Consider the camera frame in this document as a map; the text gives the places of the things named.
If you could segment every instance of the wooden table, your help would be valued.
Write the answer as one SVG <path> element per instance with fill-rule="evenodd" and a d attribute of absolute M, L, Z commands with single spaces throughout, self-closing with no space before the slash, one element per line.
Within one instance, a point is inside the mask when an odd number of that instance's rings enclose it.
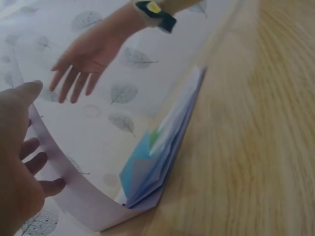
<path fill-rule="evenodd" d="M 104 236 L 315 235 L 315 1 L 237 0 L 159 206 Z"/>

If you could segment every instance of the table surface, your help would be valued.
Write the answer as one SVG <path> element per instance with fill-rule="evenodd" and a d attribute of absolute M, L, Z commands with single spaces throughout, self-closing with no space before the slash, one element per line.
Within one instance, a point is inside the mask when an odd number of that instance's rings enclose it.
<path fill-rule="evenodd" d="M 102 236 L 315 235 L 315 1 L 236 0 L 157 208 Z"/>

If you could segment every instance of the leaf print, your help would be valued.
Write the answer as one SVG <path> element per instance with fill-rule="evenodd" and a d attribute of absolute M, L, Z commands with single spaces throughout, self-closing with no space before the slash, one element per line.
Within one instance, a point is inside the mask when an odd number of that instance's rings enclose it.
<path fill-rule="evenodd" d="M 121 54 L 121 61 L 123 65 L 140 69 L 148 68 L 153 63 L 158 62 L 151 61 L 147 55 L 139 50 L 130 47 L 125 47 L 123 49 L 123 53 Z"/>
<path fill-rule="evenodd" d="M 5 6 L 5 7 L 12 6 L 16 2 L 17 2 L 17 0 L 4 0 L 3 1 L 3 6 Z"/>
<path fill-rule="evenodd" d="M 51 49 L 51 47 L 49 46 L 49 39 L 47 37 L 45 37 L 45 36 L 40 36 L 36 40 L 35 47 L 40 52 L 43 52 L 47 48 Z"/>
<path fill-rule="evenodd" d="M 4 76 L 4 81 L 5 81 L 5 83 L 6 83 L 10 88 L 14 88 L 11 72 L 8 72 L 8 73 Z"/>
<path fill-rule="evenodd" d="M 134 123 L 128 115 L 125 115 L 123 113 L 114 113 L 110 114 L 108 116 L 108 119 L 117 128 L 121 129 L 122 131 L 130 132 L 133 134 L 134 137 L 136 137 L 133 133 Z"/>
<path fill-rule="evenodd" d="M 74 31 L 79 31 L 82 29 L 89 29 L 97 22 L 102 20 L 102 16 L 95 11 L 84 11 L 74 17 L 71 23 L 71 28 Z"/>
<path fill-rule="evenodd" d="M 34 15 L 38 10 L 39 8 L 34 8 L 32 6 L 22 6 L 20 8 L 20 12 L 26 15 Z"/>
<path fill-rule="evenodd" d="M 58 215 L 43 210 L 24 223 L 21 236 L 47 236 L 55 230 L 57 224 Z"/>
<path fill-rule="evenodd" d="M 19 36 L 18 36 L 18 35 L 16 35 L 16 34 L 8 34 L 8 35 L 5 37 L 5 42 L 6 42 L 6 44 L 8 44 L 9 46 L 14 47 L 14 46 L 18 43 L 18 39 L 19 39 Z"/>
<path fill-rule="evenodd" d="M 67 156 L 68 160 L 71 162 L 71 164 L 77 169 L 78 172 L 82 175 L 89 175 L 90 173 L 83 173 L 78 163 L 75 162 L 71 157 Z"/>
<path fill-rule="evenodd" d="M 200 3 L 191 6 L 188 10 L 191 12 L 203 13 L 207 18 L 207 0 L 203 0 Z"/>
<path fill-rule="evenodd" d="M 125 104 L 133 100 L 138 93 L 138 88 L 133 84 L 113 85 L 111 89 L 111 98 L 113 103 Z"/>
<path fill-rule="evenodd" d="M 11 63 L 11 59 L 9 56 L 2 56 L 0 59 L 4 63 Z"/>
<path fill-rule="evenodd" d="M 50 92 L 48 89 L 43 88 L 39 94 L 39 97 L 48 102 L 58 102 L 58 95 L 53 91 Z"/>

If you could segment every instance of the blue paper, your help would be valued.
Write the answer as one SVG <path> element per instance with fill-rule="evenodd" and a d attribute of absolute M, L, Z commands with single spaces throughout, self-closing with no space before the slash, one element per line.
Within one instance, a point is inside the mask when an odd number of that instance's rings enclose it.
<path fill-rule="evenodd" d="M 146 132 L 134 149 L 119 177 L 126 197 L 129 197 L 133 165 L 136 160 L 150 159 L 150 134 Z"/>

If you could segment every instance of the folded paper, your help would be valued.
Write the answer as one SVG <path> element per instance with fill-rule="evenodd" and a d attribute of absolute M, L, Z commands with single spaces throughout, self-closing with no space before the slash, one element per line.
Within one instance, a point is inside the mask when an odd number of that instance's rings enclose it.
<path fill-rule="evenodd" d="M 17 1 L 15 10 L 12 5 L 0 12 L 1 88 L 34 79 L 44 84 L 30 106 L 32 131 L 49 159 L 40 178 L 62 177 L 66 188 L 54 198 L 58 208 L 96 232 L 157 205 L 203 69 L 194 67 L 185 81 L 183 73 L 210 30 L 185 40 L 180 19 L 190 16 L 187 11 L 177 17 L 179 31 L 172 35 L 141 31 L 122 46 L 91 96 L 81 96 L 77 104 L 68 98 L 59 104 L 61 87 L 48 90 L 52 65 L 75 38 L 127 2 L 104 7 L 103 0 Z M 202 14 L 199 18 L 196 22 L 205 29 L 208 20 Z M 157 119 L 177 84 L 181 89 L 175 102 Z"/>

